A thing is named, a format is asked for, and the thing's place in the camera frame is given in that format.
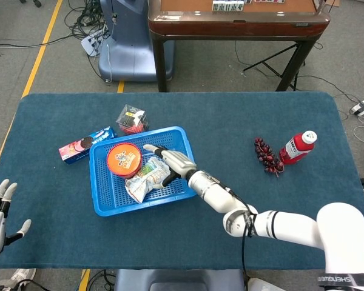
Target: table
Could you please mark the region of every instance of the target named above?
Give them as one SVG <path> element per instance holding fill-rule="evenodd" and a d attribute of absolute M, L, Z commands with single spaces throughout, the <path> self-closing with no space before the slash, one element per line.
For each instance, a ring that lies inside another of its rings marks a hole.
<path fill-rule="evenodd" d="M 0 158 L 0 181 L 18 182 L 7 233 L 27 218 L 33 222 L 25 238 L 5 248 L 0 268 L 241 268 L 241 238 L 227 235 L 223 215 L 197 196 L 110 217 L 94 212 L 89 159 L 67 165 L 58 148 L 115 126 L 125 104 L 145 109 L 151 129 L 184 128 L 199 168 L 259 212 L 315 218 L 325 204 L 341 201 L 364 214 L 364 194 L 339 113 L 325 93 L 28 95 Z M 293 134 L 310 129 L 319 135 L 312 153 L 279 178 L 264 172 L 254 137 L 262 136 L 277 151 Z M 247 239 L 246 264 L 249 269 L 325 266 L 321 250 L 268 238 Z"/>
<path fill-rule="evenodd" d="M 167 91 L 163 44 L 167 40 L 295 41 L 276 91 L 285 91 L 330 22 L 313 0 L 252 2 L 242 12 L 213 12 L 212 0 L 150 0 L 148 21 L 159 92 Z"/>

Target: plastic snack packet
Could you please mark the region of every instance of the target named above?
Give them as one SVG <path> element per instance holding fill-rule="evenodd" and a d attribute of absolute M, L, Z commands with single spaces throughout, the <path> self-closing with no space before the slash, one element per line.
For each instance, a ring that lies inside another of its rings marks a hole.
<path fill-rule="evenodd" d="M 169 175 L 169 166 L 153 156 L 135 176 L 126 180 L 126 190 L 137 203 L 142 203 L 152 189 L 163 188 L 161 183 Z"/>

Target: round snack canister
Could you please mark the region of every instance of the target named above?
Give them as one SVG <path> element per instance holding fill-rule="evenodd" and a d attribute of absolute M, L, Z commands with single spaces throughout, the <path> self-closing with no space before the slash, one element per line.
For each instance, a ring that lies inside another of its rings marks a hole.
<path fill-rule="evenodd" d="M 141 152 L 128 142 L 117 144 L 108 153 L 107 166 L 123 179 L 132 178 L 141 168 Z"/>

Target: grape bunch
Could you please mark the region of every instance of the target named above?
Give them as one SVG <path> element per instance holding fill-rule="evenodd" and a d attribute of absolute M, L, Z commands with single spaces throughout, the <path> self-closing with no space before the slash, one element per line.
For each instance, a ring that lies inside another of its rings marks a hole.
<path fill-rule="evenodd" d="M 275 157 L 275 153 L 270 146 L 265 143 L 263 138 L 255 138 L 255 152 L 259 161 L 265 166 L 265 171 L 267 173 L 274 173 L 277 177 L 279 177 L 279 173 L 283 173 L 285 165 L 281 160 Z"/>

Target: bottle label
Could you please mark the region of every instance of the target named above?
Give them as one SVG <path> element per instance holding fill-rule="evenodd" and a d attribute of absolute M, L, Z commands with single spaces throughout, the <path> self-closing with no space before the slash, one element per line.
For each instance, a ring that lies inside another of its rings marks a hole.
<path fill-rule="evenodd" d="M 286 153 L 287 153 L 287 157 L 286 158 L 290 158 L 290 159 L 294 159 L 297 156 L 303 154 L 303 153 L 308 153 L 310 152 L 309 150 L 298 150 L 297 147 L 295 146 L 295 142 L 294 142 L 294 138 L 292 138 L 287 144 L 286 144 Z"/>

